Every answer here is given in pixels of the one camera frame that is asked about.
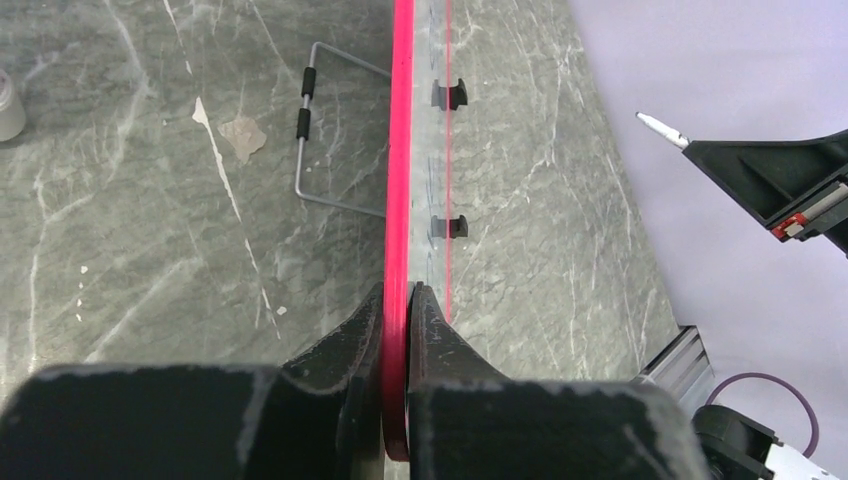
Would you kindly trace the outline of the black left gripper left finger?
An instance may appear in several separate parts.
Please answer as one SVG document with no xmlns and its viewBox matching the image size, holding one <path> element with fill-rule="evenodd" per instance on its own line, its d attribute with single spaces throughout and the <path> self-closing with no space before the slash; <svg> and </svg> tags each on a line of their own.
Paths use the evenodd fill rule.
<svg viewBox="0 0 848 480">
<path fill-rule="evenodd" d="M 282 365 L 66 364 L 1 415 L 5 479 L 380 479 L 383 287 Z"/>
</svg>

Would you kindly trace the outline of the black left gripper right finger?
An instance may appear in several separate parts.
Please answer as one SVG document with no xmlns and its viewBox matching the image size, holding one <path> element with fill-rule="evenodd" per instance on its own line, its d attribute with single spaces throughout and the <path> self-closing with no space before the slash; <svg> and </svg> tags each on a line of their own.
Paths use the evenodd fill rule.
<svg viewBox="0 0 848 480">
<path fill-rule="evenodd" d="M 689 418 L 632 381 L 515 380 L 484 360 L 418 284 L 409 313 L 415 479 L 705 479 Z"/>
</svg>

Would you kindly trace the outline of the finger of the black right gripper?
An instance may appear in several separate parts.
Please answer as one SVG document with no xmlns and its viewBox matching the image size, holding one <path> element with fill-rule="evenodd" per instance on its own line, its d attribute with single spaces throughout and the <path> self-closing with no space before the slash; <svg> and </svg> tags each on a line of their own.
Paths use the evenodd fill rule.
<svg viewBox="0 0 848 480">
<path fill-rule="evenodd" d="M 847 132 L 797 141 L 694 140 L 683 155 L 778 241 L 847 251 Z"/>
</svg>

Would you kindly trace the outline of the white blue whiteboard marker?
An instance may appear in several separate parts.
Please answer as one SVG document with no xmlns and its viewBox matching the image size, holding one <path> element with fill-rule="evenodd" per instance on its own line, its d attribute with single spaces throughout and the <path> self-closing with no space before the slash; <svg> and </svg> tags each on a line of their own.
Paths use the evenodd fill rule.
<svg viewBox="0 0 848 480">
<path fill-rule="evenodd" d="M 680 150 L 687 148 L 691 143 L 691 140 L 683 133 L 658 120 L 654 116 L 637 111 L 635 113 L 635 117 L 654 133 L 661 136 Z"/>
</svg>

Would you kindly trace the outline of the pink-framed whiteboard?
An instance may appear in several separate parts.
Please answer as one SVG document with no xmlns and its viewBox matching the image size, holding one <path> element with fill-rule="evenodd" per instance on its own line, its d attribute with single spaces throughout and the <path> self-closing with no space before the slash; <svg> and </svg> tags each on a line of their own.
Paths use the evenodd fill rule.
<svg viewBox="0 0 848 480">
<path fill-rule="evenodd" d="M 408 310 L 417 283 L 450 306 L 450 243 L 430 236 L 450 215 L 451 112 L 431 105 L 434 80 L 452 84 L 449 1 L 393 4 L 381 344 L 382 428 L 389 458 L 410 458 Z"/>
</svg>

